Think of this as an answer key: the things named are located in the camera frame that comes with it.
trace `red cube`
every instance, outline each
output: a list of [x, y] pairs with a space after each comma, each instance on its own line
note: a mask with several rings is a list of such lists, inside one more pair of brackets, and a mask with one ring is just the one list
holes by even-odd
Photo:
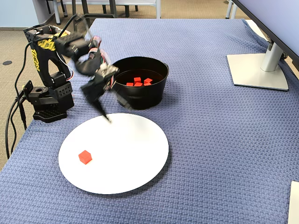
[[150, 78], [147, 78], [147, 79], [144, 80], [144, 84], [146, 84], [146, 83], [150, 83], [151, 81], [153, 81], [153, 80], [150, 79]]
[[134, 86], [142, 86], [143, 84], [142, 83], [135, 83]]
[[79, 154], [79, 159], [86, 165], [92, 160], [92, 155], [88, 151], [84, 150]]
[[140, 77], [134, 78], [134, 84], [136, 84], [136, 83], [141, 83], [141, 78]]

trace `table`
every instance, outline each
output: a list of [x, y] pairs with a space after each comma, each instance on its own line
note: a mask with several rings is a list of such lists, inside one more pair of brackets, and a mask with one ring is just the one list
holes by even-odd
[[244, 20], [96, 19], [91, 32], [113, 62], [168, 64], [158, 106], [128, 111], [114, 95], [101, 98], [108, 113], [138, 114], [164, 130], [166, 165], [119, 195], [84, 192], [63, 177], [64, 138], [98, 116], [79, 89], [88, 78], [76, 72], [68, 118], [33, 121], [0, 173], [1, 223], [287, 222], [291, 181], [299, 180], [299, 82], [280, 62], [288, 92], [234, 86], [226, 57], [264, 53], [266, 40]]

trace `monitor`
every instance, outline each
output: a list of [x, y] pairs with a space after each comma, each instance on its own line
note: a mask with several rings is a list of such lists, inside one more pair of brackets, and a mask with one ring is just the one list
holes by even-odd
[[283, 53], [299, 64], [298, 0], [233, 0], [274, 42], [265, 54], [228, 55], [235, 85], [288, 90], [278, 66]]

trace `yellow label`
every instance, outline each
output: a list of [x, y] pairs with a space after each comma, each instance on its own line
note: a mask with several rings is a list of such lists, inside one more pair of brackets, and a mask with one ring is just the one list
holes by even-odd
[[37, 60], [36, 50], [31, 50], [31, 53], [32, 53], [32, 56], [33, 56], [33, 62], [34, 62], [34, 65], [36, 67], [36, 70], [40, 71], [39, 70], [39, 63], [38, 63], [38, 60]]
[[[66, 32], [64, 32], [61, 36], [66, 36], [68, 35]], [[41, 48], [43, 49], [48, 49], [48, 50], [51, 50], [51, 51], [54, 51], [55, 50], [55, 44], [54, 44], [54, 41], [52, 40], [53, 36], [49, 36], [50, 39], [48, 40], [42, 40], [42, 41], [39, 41], [37, 43], [38, 46], [40, 46]]]
[[48, 49], [48, 50], [51, 50], [51, 51], [55, 50], [54, 41], [52, 41], [52, 39], [39, 41], [37, 43], [37, 45], [40, 46], [43, 49]]

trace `monitor stand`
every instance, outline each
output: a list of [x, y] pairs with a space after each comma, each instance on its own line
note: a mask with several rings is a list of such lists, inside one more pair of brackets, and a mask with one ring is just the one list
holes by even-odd
[[289, 90], [278, 62], [283, 51], [270, 44], [266, 54], [228, 55], [228, 64], [234, 85]]

